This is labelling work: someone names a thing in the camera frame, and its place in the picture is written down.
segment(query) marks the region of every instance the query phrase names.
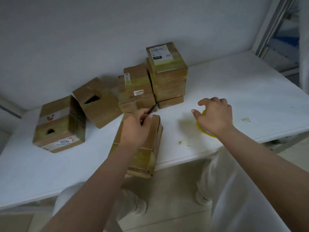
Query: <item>white table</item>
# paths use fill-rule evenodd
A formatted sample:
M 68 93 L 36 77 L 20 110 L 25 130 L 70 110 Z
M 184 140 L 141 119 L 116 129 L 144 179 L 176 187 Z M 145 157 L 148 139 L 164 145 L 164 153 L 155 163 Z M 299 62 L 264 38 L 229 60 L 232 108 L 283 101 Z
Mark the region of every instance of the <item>white table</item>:
M 191 114 L 203 110 L 200 99 L 214 96 L 228 100 L 234 125 L 260 143 L 309 130 L 308 95 L 251 52 L 228 56 L 190 67 L 184 103 L 156 112 L 164 127 L 156 169 L 205 157 L 222 145 L 201 133 Z M 0 156 L 0 209 L 86 181 L 106 159 L 122 118 L 102 129 L 87 122 L 85 143 L 52 154 L 32 144 L 39 113 L 23 116 Z

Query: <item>floor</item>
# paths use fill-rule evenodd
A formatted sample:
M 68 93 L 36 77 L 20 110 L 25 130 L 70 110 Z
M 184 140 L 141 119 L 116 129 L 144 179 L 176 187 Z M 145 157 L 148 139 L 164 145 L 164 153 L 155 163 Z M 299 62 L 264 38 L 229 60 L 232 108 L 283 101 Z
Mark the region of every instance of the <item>floor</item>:
M 280 153 L 280 156 L 309 171 L 309 138 Z M 145 215 L 129 215 L 120 221 L 124 231 L 207 231 L 211 205 L 195 200 L 196 181 L 205 160 L 197 160 L 156 171 L 151 180 L 128 178 L 123 188 L 145 199 Z M 38 232 L 51 218 L 51 212 L 0 216 L 1 232 Z

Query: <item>white fabric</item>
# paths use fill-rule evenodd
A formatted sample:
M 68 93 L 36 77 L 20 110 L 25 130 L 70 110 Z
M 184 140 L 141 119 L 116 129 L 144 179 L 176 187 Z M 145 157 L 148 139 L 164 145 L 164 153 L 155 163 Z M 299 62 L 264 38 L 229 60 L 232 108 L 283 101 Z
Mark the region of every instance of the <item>white fabric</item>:
M 75 186 L 71 186 L 63 190 L 58 196 L 52 216 L 54 216 L 65 203 L 83 186 L 80 183 Z M 137 207 L 138 197 L 129 190 L 121 189 L 118 197 L 114 203 L 113 209 L 105 225 L 105 232 L 122 232 L 118 221 L 124 218 L 126 215 L 132 213 Z
M 309 0 L 299 0 L 299 83 L 309 94 Z
M 225 148 L 204 166 L 198 189 L 213 201 L 210 231 L 290 231 Z

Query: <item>stacked cardboard box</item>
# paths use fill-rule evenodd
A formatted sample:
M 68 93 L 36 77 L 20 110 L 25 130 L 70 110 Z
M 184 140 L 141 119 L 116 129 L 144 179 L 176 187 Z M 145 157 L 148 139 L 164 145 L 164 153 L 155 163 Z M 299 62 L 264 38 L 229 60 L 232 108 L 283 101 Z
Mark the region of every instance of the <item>stacked cardboard box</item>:
M 94 78 L 73 91 L 87 118 L 102 128 L 122 114 L 117 98 L 99 78 Z
M 117 131 L 114 143 L 112 145 L 109 154 L 112 154 L 112 152 L 119 145 L 123 121 L 130 115 L 132 114 L 125 113 L 123 115 L 122 121 L 120 123 L 119 129 Z M 153 115 L 147 140 L 134 155 L 130 163 L 129 169 L 127 170 L 127 174 L 142 178 L 152 177 L 153 172 L 155 171 L 155 165 L 157 162 L 157 155 L 159 151 L 162 132 L 163 127 L 160 122 L 160 116 Z
M 118 77 L 118 101 L 123 113 L 132 113 L 140 108 L 156 104 L 145 64 L 128 67 Z
M 73 96 L 45 104 L 33 143 L 52 153 L 77 146 L 85 141 L 85 121 L 85 114 Z
M 159 108 L 182 103 L 188 67 L 175 45 L 169 42 L 148 47 L 147 54 L 146 63 Z

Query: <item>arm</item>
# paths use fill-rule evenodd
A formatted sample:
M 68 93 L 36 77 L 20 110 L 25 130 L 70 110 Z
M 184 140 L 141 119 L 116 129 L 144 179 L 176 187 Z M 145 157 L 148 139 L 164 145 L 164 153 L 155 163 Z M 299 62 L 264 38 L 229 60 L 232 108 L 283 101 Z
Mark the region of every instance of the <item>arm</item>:
M 46 224 L 43 232 L 103 231 L 130 161 L 148 136 L 152 114 L 143 126 L 140 123 L 148 110 L 140 109 L 124 121 L 117 149 Z
M 290 230 L 307 231 L 309 173 L 237 130 L 226 99 L 203 99 L 198 105 L 205 105 L 206 113 L 192 110 L 196 120 L 222 142 Z

